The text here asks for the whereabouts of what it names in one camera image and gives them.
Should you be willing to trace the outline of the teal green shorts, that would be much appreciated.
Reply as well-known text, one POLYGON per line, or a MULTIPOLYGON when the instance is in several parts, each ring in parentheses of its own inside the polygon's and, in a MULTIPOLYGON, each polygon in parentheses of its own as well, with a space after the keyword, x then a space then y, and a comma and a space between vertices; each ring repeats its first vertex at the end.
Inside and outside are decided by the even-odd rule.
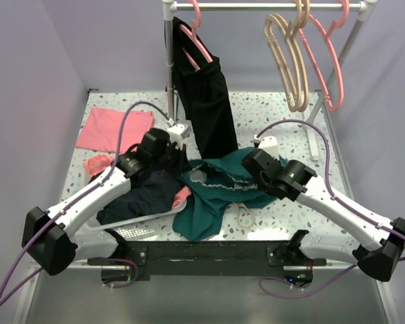
POLYGON ((219 159, 191 159, 191 170, 182 181, 191 190, 186 207, 177 213, 173 231, 197 242, 217 235, 225 210, 230 203, 243 203, 250 209, 262 209, 275 200, 257 188, 241 162, 255 151, 254 147, 238 149, 219 159))

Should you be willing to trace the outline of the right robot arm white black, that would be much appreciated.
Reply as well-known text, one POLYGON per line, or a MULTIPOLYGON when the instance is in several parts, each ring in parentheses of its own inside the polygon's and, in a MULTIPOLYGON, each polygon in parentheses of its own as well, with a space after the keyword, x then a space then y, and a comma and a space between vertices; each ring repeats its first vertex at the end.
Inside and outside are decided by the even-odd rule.
POLYGON ((347 240, 300 229, 276 250, 277 257, 295 265, 313 259, 341 261, 356 265, 373 279, 387 282, 392 278, 405 249, 405 219, 372 212, 328 186, 315 170, 297 160, 282 165, 257 148, 243 158, 242 166, 265 194, 307 206, 352 236, 347 240))

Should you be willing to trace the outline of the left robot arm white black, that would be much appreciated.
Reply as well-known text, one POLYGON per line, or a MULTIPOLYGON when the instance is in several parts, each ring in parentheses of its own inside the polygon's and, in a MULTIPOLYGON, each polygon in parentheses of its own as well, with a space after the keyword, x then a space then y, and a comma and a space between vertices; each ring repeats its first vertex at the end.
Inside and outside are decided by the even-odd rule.
POLYGON ((140 144, 131 146, 94 181, 47 210, 35 207, 25 219, 22 248, 49 275, 57 275, 74 261, 104 258, 122 263, 126 248, 95 226, 95 215, 117 197, 131 191, 155 171, 178 176, 190 169, 184 139, 187 126, 152 128, 140 144))

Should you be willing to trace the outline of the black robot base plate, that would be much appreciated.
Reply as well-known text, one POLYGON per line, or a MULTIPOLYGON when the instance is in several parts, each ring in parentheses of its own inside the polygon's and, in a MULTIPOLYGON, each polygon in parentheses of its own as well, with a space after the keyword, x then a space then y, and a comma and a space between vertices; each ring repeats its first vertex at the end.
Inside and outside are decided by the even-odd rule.
POLYGON ((126 273, 139 280, 154 275, 251 276, 283 275, 288 267, 310 270, 326 266, 325 259, 310 260, 287 240, 126 241, 112 256, 88 259, 102 266, 102 279, 122 280, 126 273))

